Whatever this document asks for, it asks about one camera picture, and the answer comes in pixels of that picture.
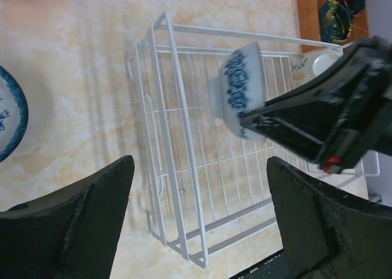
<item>marble countertop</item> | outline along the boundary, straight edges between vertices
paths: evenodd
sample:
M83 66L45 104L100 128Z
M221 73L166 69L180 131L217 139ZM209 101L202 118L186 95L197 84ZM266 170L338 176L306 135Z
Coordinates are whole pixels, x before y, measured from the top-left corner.
M0 11L0 65L29 105L26 135L0 164L0 210L130 154L137 169L111 278L228 278L282 247L272 226L203 270L151 236L125 61L163 11L185 25L298 37L296 0L0 0Z

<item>blue and white bowl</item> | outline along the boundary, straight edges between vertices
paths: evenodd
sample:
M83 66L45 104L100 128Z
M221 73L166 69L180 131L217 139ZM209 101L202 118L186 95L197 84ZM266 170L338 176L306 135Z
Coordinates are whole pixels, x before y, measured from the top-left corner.
M213 78L210 88L211 112L224 121L236 136L265 142L265 136L241 126L241 116L265 106L263 62L260 47L253 42L235 50Z
M0 66L0 162L19 145L28 123L28 106L17 81Z

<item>white wire rack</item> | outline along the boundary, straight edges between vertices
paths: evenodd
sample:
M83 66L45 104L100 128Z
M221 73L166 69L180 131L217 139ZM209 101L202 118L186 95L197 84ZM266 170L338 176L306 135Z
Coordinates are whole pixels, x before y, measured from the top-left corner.
M269 157L279 156L310 175L326 177L273 141L241 140L212 118L211 78L228 54L254 40L265 50L261 55L267 100L291 88L292 63L303 55L300 45L338 48L310 40L174 25L163 13L127 62L138 88L153 184L150 230L166 247L204 268L209 255L276 222L266 178ZM375 162L378 170L377 154ZM363 163L344 172L378 173L365 174Z

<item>dish rack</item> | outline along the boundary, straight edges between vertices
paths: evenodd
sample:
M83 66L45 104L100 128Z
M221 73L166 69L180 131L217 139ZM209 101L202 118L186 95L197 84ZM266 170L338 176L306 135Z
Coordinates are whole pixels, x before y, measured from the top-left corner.
M149 228L163 245L203 268L210 255L276 222L266 178L269 157L328 177L275 142L236 138L212 118L210 80L234 49L255 40L263 50L266 100L292 88L291 68L303 56L302 45L342 51L311 40L176 25L163 13L127 60L138 88L152 184ZM343 172L354 176L348 182L378 175L377 153L374 159L375 172L365 173L362 161Z

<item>plate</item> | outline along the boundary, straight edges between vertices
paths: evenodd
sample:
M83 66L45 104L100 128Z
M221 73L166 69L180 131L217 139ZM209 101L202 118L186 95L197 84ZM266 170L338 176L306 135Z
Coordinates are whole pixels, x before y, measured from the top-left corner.
M0 66L0 162L19 145L29 118L25 95L17 81Z

